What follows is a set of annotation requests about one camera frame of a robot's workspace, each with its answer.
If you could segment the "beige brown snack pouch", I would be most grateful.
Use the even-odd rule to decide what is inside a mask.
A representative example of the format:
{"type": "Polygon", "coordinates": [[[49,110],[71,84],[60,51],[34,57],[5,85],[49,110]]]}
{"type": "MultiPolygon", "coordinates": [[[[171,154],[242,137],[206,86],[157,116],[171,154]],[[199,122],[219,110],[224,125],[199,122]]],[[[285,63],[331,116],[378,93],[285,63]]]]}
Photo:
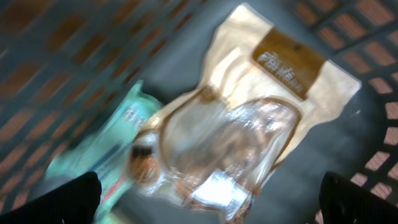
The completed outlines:
{"type": "Polygon", "coordinates": [[[198,86],[139,131],[128,176],[144,195],[243,223],[268,176],[360,88],[240,4],[217,28],[198,86]]]}

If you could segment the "teal tissue packet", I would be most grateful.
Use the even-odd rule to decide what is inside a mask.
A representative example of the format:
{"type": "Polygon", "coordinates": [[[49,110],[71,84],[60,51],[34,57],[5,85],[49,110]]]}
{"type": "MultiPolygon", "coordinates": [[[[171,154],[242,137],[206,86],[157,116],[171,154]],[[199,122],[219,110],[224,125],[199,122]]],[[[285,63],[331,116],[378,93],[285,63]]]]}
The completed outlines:
{"type": "Polygon", "coordinates": [[[102,193],[95,223],[106,223],[105,216],[131,188],[126,176],[129,149],[141,126],[161,108],[156,98],[141,92],[142,86],[143,81],[138,81],[99,130],[56,156],[45,172],[45,180],[96,172],[102,193]]]}

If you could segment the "dark grey mesh basket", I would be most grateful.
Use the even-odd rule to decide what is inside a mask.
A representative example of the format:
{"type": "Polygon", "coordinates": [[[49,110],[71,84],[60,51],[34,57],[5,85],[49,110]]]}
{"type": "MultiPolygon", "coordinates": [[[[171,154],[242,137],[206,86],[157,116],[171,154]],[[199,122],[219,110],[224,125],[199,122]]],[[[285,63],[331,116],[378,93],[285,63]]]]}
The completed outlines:
{"type": "MultiPolygon", "coordinates": [[[[238,1],[1,1],[1,213],[45,188],[50,161],[100,127],[130,87],[163,103],[194,88],[238,1]]],[[[325,172],[397,205],[397,2],[251,1],[358,78],[261,191],[248,223],[321,223],[325,172]]]]}

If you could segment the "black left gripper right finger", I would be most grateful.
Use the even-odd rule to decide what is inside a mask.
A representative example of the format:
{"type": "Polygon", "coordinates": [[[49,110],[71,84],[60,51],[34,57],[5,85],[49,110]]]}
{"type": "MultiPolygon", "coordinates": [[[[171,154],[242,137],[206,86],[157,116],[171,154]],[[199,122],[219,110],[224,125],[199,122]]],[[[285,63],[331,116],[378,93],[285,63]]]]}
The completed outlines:
{"type": "Polygon", "coordinates": [[[319,202],[324,224],[397,224],[397,207],[334,172],[323,176],[319,202]]]}

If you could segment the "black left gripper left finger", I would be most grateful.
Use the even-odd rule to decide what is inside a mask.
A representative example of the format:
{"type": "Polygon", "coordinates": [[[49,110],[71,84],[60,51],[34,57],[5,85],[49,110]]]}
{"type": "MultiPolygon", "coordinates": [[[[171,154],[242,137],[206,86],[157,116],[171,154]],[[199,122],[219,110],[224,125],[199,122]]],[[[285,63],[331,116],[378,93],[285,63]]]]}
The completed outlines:
{"type": "Polygon", "coordinates": [[[28,204],[1,215],[1,224],[89,224],[100,204],[101,182],[87,172],[28,204]]]}

